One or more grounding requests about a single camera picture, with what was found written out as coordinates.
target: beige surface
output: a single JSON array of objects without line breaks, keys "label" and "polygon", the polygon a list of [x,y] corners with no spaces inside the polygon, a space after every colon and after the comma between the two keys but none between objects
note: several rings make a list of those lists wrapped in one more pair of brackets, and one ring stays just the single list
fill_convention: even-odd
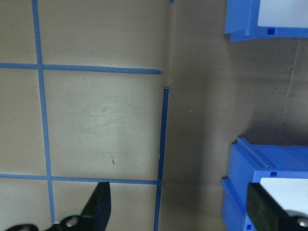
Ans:
[{"label": "beige surface", "polygon": [[38,75],[0,69],[0,173],[46,175]]},{"label": "beige surface", "polygon": [[47,182],[45,180],[0,179],[0,230],[17,224],[50,227]]},{"label": "beige surface", "polygon": [[[35,62],[30,3],[3,1],[0,62]],[[156,179],[167,78],[173,91],[160,231],[225,230],[220,179],[236,137],[256,144],[308,144],[306,39],[229,43],[225,0],[175,0],[172,5],[168,0],[39,0],[38,6],[45,63],[165,72],[45,72],[53,174],[76,177]],[[37,73],[2,69],[0,80],[0,172],[44,174]],[[0,187],[14,192],[17,181],[6,181],[12,186]],[[80,208],[73,206],[74,196],[84,203],[95,185],[54,186],[60,216]],[[154,186],[112,188],[117,203],[110,225],[152,229]],[[0,195],[1,208],[10,206],[7,194]],[[41,206],[37,199],[29,201]],[[46,208],[38,211],[49,220]],[[126,223],[129,229],[120,229]]]},{"label": "beige surface", "polygon": [[0,63],[36,63],[31,0],[1,0]]},{"label": "beige surface", "polygon": [[39,0],[43,62],[163,70],[167,0]]},{"label": "beige surface", "polygon": [[46,71],[52,174],[156,180],[161,76]]},{"label": "beige surface", "polygon": [[[80,212],[96,184],[54,181],[56,217],[59,219]],[[106,231],[153,230],[155,185],[111,184],[110,189],[111,215]]]}]

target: grid line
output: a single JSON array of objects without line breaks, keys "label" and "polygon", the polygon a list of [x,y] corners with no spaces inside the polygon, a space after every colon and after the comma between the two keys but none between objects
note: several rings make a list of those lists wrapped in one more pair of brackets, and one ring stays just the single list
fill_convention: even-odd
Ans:
[{"label": "grid line", "polygon": [[77,182],[110,182],[120,184],[144,184],[156,185],[156,200],[155,200],[155,216],[154,216],[154,231],[158,230],[158,219],[161,199],[161,182],[163,178],[163,165],[165,153],[165,139],[166,139],[166,125],[167,125],[167,106],[169,88],[164,88],[163,108],[162,108],[162,121],[160,133],[160,159],[158,164],[157,180],[129,180],[129,179],[105,179],[105,178],[78,178],[78,177],[59,177],[53,176],[51,172],[51,157],[50,157],[50,144],[48,133],[48,120],[47,120],[47,106],[44,84],[44,70],[64,70],[64,71],[91,71],[91,72],[106,72],[106,73],[119,73],[119,74],[141,74],[141,75],[162,75],[163,72],[156,69],[145,68],[124,68],[124,67],[105,67],[105,66],[87,66],[87,65],[61,65],[61,64],[43,64],[40,27],[39,27],[39,9],[38,0],[31,0],[34,37],[36,47],[36,64],[21,64],[21,63],[0,63],[0,68],[9,69],[30,69],[38,71],[39,83],[39,96],[41,106],[41,117],[43,127],[43,140],[44,140],[44,153],[46,162],[46,176],[40,175],[27,175],[27,174],[4,174],[0,173],[0,178],[7,179],[25,179],[25,180],[46,180],[48,185],[49,205],[51,223],[55,222],[55,208],[53,196],[53,181],[77,181]]},{"label": "grid line", "polygon": [[160,147],[159,147],[160,158],[159,158],[159,163],[158,163],[156,203],[155,203],[155,216],[154,216],[154,231],[158,231],[158,225],[159,225],[158,222],[159,222],[160,199],[161,199],[161,194],[162,194],[161,183],[162,183],[162,180],[163,180],[163,173],[164,173],[168,100],[169,100],[169,88],[164,88],[162,123],[161,123],[161,129],[160,129]]},{"label": "grid line", "polygon": [[42,59],[42,49],[41,49],[40,30],[39,30],[39,14],[38,13],[39,13],[38,0],[32,0],[32,14],[33,14],[35,47],[36,47],[36,55],[37,55],[37,63],[38,63],[38,78],[39,78],[38,85],[39,85],[39,97],[40,97],[40,105],[41,105],[41,113],[42,113],[48,197],[49,197],[51,223],[53,224],[55,222],[55,211],[54,211],[54,197],[53,197],[53,188],[52,188],[52,180],[51,180],[51,160],[50,160],[50,149],[49,149],[47,107],[46,107],[43,59]]}]

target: beige tile square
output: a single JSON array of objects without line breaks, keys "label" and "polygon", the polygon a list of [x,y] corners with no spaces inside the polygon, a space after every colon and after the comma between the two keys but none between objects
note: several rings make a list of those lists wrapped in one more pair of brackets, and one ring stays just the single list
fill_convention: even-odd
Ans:
[{"label": "beige tile square", "polygon": [[31,0],[1,0],[0,63],[36,63]]},{"label": "beige tile square", "polygon": [[50,227],[47,182],[44,180],[0,179],[0,230],[17,224]]},{"label": "beige tile square", "polygon": [[46,71],[54,176],[155,180],[159,76]]},{"label": "beige tile square", "polygon": [[[54,181],[54,202],[58,220],[79,214],[97,183]],[[106,231],[152,231],[155,185],[110,184],[111,215]]]},{"label": "beige tile square", "polygon": [[0,172],[45,175],[37,72],[0,69],[0,83]]},{"label": "beige tile square", "polygon": [[43,61],[162,70],[167,0],[39,0]]}]

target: blue storage bin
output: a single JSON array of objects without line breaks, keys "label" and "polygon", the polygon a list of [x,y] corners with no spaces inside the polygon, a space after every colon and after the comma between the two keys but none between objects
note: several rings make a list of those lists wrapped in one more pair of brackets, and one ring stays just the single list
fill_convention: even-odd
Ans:
[{"label": "blue storage bin", "polygon": [[[230,34],[230,41],[243,41],[252,39],[263,39],[263,38],[277,38],[277,37],[289,37],[289,38],[308,38],[308,25],[307,23],[301,23],[298,14],[307,14],[306,8],[300,10],[301,5],[295,6],[291,9],[291,13],[295,14],[295,21],[293,23],[286,23],[286,26],[280,23],[269,22],[266,26],[265,23],[261,23],[259,17],[263,16],[263,11],[260,11],[262,0],[228,0],[225,33]],[[298,4],[298,0],[287,0],[288,2],[294,1],[294,4]]]},{"label": "blue storage bin", "polygon": [[222,180],[222,217],[228,231],[256,231],[246,212],[248,183],[262,178],[308,179],[308,146],[252,145],[243,138],[231,146],[228,177]]}]

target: scratch mark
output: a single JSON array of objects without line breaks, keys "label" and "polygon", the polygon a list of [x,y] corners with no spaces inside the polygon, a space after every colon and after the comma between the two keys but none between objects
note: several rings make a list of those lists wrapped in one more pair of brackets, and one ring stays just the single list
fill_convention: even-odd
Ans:
[{"label": "scratch mark", "polygon": [[115,165],[115,159],[114,156],[111,154],[112,164]]}]

